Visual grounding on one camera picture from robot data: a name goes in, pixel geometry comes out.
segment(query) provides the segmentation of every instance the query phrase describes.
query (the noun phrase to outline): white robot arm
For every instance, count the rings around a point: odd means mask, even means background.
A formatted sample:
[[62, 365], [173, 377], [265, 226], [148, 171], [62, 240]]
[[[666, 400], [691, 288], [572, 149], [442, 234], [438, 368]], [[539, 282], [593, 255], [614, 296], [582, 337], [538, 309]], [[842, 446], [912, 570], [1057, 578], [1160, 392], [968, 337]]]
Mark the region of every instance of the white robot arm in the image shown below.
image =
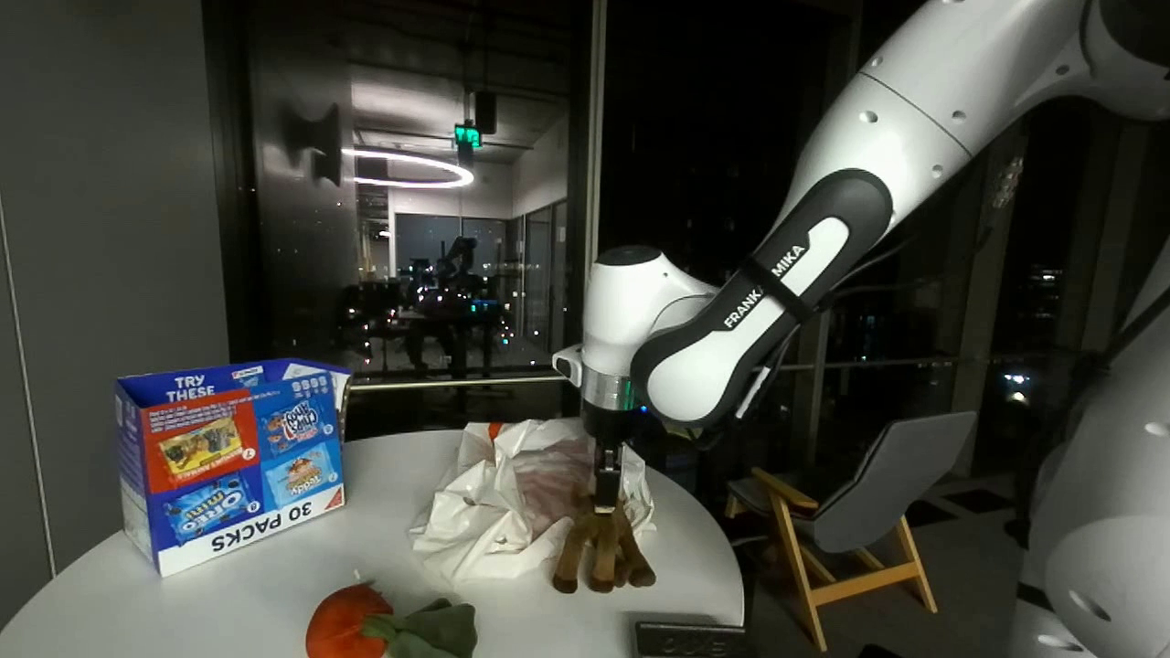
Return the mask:
[[[1167, 0], [928, 0], [831, 106], [777, 223], [721, 288], [658, 253], [597, 264], [582, 347], [555, 353], [582, 386], [586, 425], [614, 437], [614, 419], [638, 407], [684, 427], [743, 416], [823, 296], [995, 136], [1057, 96], [1167, 120], [1167, 70]], [[1140, 342], [1170, 358], [1170, 316], [1163, 326], [1167, 341]], [[1170, 365], [1160, 361], [1113, 361], [1054, 463], [1029, 552], [1048, 606], [1029, 617], [1038, 634], [1170, 653], [1170, 564], [1160, 559], [1170, 543]], [[1017, 642], [1017, 653], [1043, 649], [1059, 639]]]

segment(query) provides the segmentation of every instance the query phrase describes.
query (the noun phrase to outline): green light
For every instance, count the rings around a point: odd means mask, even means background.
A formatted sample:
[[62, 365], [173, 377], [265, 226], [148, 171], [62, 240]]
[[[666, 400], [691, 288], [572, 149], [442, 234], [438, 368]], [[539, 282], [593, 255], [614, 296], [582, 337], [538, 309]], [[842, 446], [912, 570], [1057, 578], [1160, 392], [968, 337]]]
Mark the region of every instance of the green light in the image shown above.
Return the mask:
[[470, 120], [463, 120], [463, 125], [454, 125], [448, 143], [455, 152], [475, 152], [483, 149], [483, 131]]

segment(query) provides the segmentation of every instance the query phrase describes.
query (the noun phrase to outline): ceiling light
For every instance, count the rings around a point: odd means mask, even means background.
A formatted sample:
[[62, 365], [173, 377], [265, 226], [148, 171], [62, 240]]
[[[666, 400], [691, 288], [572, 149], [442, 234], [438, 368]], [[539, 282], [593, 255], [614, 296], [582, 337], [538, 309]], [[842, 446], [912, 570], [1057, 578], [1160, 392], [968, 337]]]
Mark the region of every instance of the ceiling light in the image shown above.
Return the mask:
[[463, 163], [448, 163], [438, 157], [416, 157], [416, 152], [394, 152], [394, 149], [344, 149], [347, 157], [358, 162], [386, 162], [386, 163], [404, 163], [416, 167], [424, 175], [446, 175], [446, 180], [370, 180], [370, 175], [354, 175], [358, 185], [394, 185], [394, 188], [455, 188], [455, 185], [470, 185], [475, 175]]

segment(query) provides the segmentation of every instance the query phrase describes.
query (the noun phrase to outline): snack box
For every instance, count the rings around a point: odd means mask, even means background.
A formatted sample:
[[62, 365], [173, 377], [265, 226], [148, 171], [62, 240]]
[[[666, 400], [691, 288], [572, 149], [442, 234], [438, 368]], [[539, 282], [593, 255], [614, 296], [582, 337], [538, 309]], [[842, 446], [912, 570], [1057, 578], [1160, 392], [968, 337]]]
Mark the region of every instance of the snack box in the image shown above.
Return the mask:
[[118, 381], [125, 531], [156, 573], [344, 504], [344, 381], [294, 358]]

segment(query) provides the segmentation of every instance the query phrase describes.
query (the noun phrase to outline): glass window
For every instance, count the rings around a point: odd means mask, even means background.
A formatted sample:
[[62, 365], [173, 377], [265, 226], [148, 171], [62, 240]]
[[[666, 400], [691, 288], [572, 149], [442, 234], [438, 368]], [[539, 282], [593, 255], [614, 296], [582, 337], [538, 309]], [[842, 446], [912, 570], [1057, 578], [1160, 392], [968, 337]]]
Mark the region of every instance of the glass window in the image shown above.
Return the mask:
[[235, 358], [550, 377], [576, 337], [589, 2], [247, 0]]

